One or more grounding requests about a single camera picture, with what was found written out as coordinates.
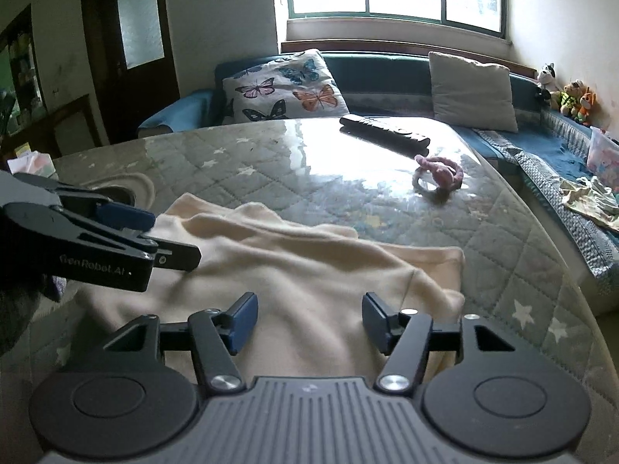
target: beige cloth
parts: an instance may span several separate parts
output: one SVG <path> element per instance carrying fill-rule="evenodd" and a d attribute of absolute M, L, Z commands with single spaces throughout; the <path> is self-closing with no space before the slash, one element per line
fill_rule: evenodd
<path fill-rule="evenodd" d="M 562 204 L 596 225 L 619 234 L 619 205 L 612 189 L 602 185 L 597 176 L 591 180 L 582 177 L 577 181 L 574 183 L 561 178 L 559 191 L 563 196 Z"/>
<path fill-rule="evenodd" d="M 246 291 L 259 298 L 258 323 L 235 358 L 245 380 L 255 375 L 344 376 L 373 380 L 385 357 L 361 322 L 361 296 L 374 291 L 394 309 L 412 307 L 438 322 L 456 322 L 463 305 L 459 248 L 417 248 L 357 238 L 349 227 L 307 227 L 259 203 L 235 210 L 186 193 L 157 218 L 151 235 L 196 244 L 191 273 L 155 269 L 145 293 L 86 287 L 78 298 L 108 329 L 141 314 L 162 322 L 227 309 Z M 166 364 L 188 377 L 188 355 Z M 441 367 L 435 355 L 428 373 Z"/>

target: sofa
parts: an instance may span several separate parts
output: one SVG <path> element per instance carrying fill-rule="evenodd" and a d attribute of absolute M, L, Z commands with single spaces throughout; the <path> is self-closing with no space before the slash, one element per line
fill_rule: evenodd
<path fill-rule="evenodd" d="M 215 69 L 215 89 L 201 89 L 179 99 L 145 120 L 140 129 L 163 127 L 162 132 L 178 132 L 220 125 L 224 119 L 226 104 L 222 80 L 243 69 L 278 57 L 282 56 L 220 64 Z M 433 116 L 427 57 L 371 52 L 346 54 L 326 52 L 323 53 L 323 57 L 351 113 L 364 116 L 393 116 L 394 114 Z M 540 105 L 535 100 L 535 83 L 528 78 L 511 75 L 511 85 L 514 107 L 519 118 L 538 122 Z M 517 165 L 507 162 L 500 152 L 472 129 L 465 127 L 455 129 L 469 145 L 502 174 L 511 175 L 518 172 Z"/>
<path fill-rule="evenodd" d="M 351 113 L 434 116 L 427 57 L 372 52 L 322 55 Z M 285 55 L 219 64 L 215 89 L 193 92 L 156 113 L 140 126 L 141 135 L 221 125 L 226 106 L 223 79 L 280 57 Z M 586 169 L 591 131 L 543 107 L 537 100 L 537 85 L 530 78 L 510 74 L 510 80 L 517 133 L 452 127 L 517 192 L 524 190 L 522 195 L 528 197 L 530 208 L 536 215 L 545 215 L 546 230 L 556 229 L 561 237 L 553 237 L 555 244 L 573 250 L 569 257 L 573 273 L 579 274 L 578 284 L 595 293 L 596 301 L 605 302 L 592 309 L 594 313 L 613 310 L 619 305 L 619 237 L 563 207 L 558 190 L 561 177 L 575 181 L 592 176 Z"/>

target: plastic container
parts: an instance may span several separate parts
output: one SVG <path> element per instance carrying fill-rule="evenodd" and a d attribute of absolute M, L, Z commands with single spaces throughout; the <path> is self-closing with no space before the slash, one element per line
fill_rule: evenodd
<path fill-rule="evenodd" d="M 591 127 L 587 169 L 605 186 L 611 187 L 613 193 L 619 193 L 619 146 L 596 127 Z"/>

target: grey ribbed plate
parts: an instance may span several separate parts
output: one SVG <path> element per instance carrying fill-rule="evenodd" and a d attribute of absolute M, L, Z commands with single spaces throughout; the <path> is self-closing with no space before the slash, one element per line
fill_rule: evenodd
<path fill-rule="evenodd" d="M 50 454 L 41 464 L 73 461 Z M 451 448 L 407 398 L 361 378 L 261 377 L 214 398 L 184 435 L 131 464 L 458 464 L 489 462 Z M 575 464 L 562 455 L 547 461 Z"/>

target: white pillow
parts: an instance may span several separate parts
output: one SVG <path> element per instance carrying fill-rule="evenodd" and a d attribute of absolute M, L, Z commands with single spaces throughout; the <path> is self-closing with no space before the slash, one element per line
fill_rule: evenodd
<path fill-rule="evenodd" d="M 318 49 L 278 58 L 224 78 L 234 122 L 341 117 L 344 98 Z"/>
<path fill-rule="evenodd" d="M 430 52 L 429 71 L 436 120 L 518 132 L 508 68 Z"/>

